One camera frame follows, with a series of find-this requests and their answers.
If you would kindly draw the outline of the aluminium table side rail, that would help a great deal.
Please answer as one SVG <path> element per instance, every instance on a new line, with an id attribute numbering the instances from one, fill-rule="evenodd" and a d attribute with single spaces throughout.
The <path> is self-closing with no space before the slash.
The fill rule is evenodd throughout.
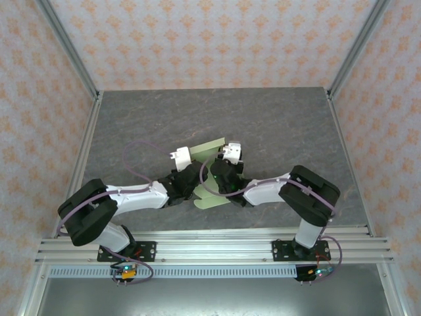
<path id="1" fill-rule="evenodd" d="M 103 95 L 104 91 L 101 90 L 93 100 L 91 111 L 87 118 L 82 141 L 78 150 L 76 162 L 74 164 L 73 173 L 70 178 L 67 191 L 64 195 L 65 201 L 70 198 L 82 185 L 82 180 L 86 169 L 86 163 L 99 116 Z"/>
<path id="2" fill-rule="evenodd" d="M 376 234 L 376 230 L 374 228 L 374 222 L 372 221 L 370 212 L 367 210 L 366 200 L 364 198 L 364 194 L 362 193 L 362 190 L 361 190 L 361 187 L 360 187 L 359 178 L 355 174 L 353 160 L 352 160 L 352 157 L 350 156 L 350 153 L 349 153 L 349 150 L 348 150 L 348 147 L 347 147 L 347 142 L 345 140 L 345 136 L 344 136 L 344 133 L 343 133 L 341 125 L 340 125 L 339 116 L 338 116 L 338 113 L 337 113 L 335 105 L 334 105 L 333 95 L 331 94 L 331 92 L 329 90 L 325 90 L 325 93 L 326 93 L 327 102 L 328 102 L 329 107 L 330 107 L 330 111 L 332 113 L 332 116 L 333 116 L 333 119 L 334 119 L 334 122 L 335 122 L 337 133 L 339 134 L 339 138 L 341 140 L 341 144 L 342 144 L 345 156 L 346 156 L 346 160 L 347 160 L 347 163 L 348 163 L 348 166 L 349 166 L 349 170 L 350 170 L 351 176 L 353 178 L 353 183 L 355 185 L 357 194 L 359 196 L 360 202 L 362 204 L 362 208 L 363 208 L 365 216 L 366 216 L 366 226 L 368 228 L 370 236 L 376 237 L 377 234 Z"/>

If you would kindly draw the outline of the grey metal sheet panel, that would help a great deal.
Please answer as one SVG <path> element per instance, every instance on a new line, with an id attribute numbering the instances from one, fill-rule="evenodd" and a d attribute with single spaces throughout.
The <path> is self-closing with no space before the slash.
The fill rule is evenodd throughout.
<path id="1" fill-rule="evenodd" d="M 37 316 L 391 316 L 382 286 L 330 279 L 51 279 Z"/>

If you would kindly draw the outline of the light green paper box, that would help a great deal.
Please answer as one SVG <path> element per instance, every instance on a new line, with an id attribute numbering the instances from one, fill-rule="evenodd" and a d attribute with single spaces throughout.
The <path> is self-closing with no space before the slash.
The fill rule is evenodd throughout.
<path id="1" fill-rule="evenodd" d="M 208 186 L 212 191 L 218 191 L 218 185 L 215 182 L 213 175 L 211 174 L 210 167 L 213 164 L 214 160 L 218 158 L 218 154 L 220 153 L 220 148 L 224 144 L 228 144 L 230 142 L 237 142 L 237 141 L 226 141 L 225 138 L 219 138 L 217 140 L 213 140 L 207 143 L 203 143 L 194 147 L 191 147 L 190 155 L 193 160 L 199 161 L 200 163 L 204 163 L 208 158 L 210 160 L 207 162 L 206 167 L 208 168 L 208 178 L 205 180 L 205 185 Z M 230 200 L 224 197 L 216 196 L 211 194 L 210 192 L 206 191 L 204 187 L 200 184 L 196 187 L 193 191 L 193 195 L 195 197 L 193 203 L 196 208 L 204 210 L 210 209 L 213 207 L 219 207 L 221 205 L 229 204 Z"/>

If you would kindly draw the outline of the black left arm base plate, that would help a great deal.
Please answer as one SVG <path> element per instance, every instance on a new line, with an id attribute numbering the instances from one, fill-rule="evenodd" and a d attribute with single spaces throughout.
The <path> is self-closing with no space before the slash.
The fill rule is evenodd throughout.
<path id="1" fill-rule="evenodd" d="M 157 253 L 157 243 L 152 241 L 137 241 L 133 252 L 129 255 L 129 258 L 138 261 L 152 263 L 155 261 L 155 255 Z M 103 246 L 99 247 L 97 253 L 97 261 L 104 263 L 115 263 L 123 261 L 122 258 L 113 255 L 111 252 L 106 250 Z"/>

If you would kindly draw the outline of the aluminium frame leg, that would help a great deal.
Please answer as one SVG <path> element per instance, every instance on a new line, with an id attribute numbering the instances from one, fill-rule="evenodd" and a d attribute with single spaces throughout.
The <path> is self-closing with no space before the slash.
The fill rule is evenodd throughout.
<path id="1" fill-rule="evenodd" d="M 387 263 L 377 263 L 377 270 L 384 289 L 387 306 L 391 316 L 407 316 L 407 310 L 400 298 L 398 283 L 393 273 L 394 266 Z"/>
<path id="2" fill-rule="evenodd" d="M 50 270 L 50 266 L 46 264 L 34 266 L 17 316 L 38 315 Z"/>

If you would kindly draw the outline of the aluminium frame post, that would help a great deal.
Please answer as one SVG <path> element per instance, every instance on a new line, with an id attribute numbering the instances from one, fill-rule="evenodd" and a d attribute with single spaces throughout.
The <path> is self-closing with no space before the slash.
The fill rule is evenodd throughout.
<path id="1" fill-rule="evenodd" d="M 326 90 L 328 99 L 332 100 L 339 93 L 390 2 L 391 0 L 376 0 L 374 3 L 372 10 L 362 25 L 360 32 L 353 42 L 345 60 L 341 64 L 330 88 Z"/>
<path id="2" fill-rule="evenodd" d="M 45 16 L 50 27 L 52 28 L 55 37 L 60 42 L 64 52 L 72 63 L 85 89 L 88 91 L 93 99 L 99 96 L 99 90 L 96 88 L 93 79 L 91 78 L 87 68 L 85 67 L 82 58 L 77 52 L 68 32 L 65 30 L 56 10 L 54 9 L 50 0 L 34 0 L 39 9 Z"/>

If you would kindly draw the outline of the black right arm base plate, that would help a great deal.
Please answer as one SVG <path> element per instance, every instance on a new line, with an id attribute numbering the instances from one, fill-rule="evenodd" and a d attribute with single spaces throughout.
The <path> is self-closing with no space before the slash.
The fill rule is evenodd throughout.
<path id="1" fill-rule="evenodd" d="M 329 261 L 330 248 L 327 241 L 317 241 L 312 248 L 306 248 L 295 240 L 272 241 L 272 257 L 274 261 Z"/>

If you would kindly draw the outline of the aluminium base beam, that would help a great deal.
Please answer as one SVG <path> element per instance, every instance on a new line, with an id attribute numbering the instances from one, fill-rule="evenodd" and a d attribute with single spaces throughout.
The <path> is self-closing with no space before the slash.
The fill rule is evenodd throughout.
<path id="1" fill-rule="evenodd" d="M 157 244 L 157 265 L 266 265 L 273 261 L 272 242 L 290 240 L 296 228 L 244 228 L 222 230 L 169 230 L 135 232 L 139 241 Z M 373 237 L 365 226 L 327 228 L 331 261 L 389 263 L 396 255 L 387 238 Z M 83 265 L 97 260 L 99 247 L 75 247 L 67 237 L 44 239 L 36 255 L 38 264 Z"/>

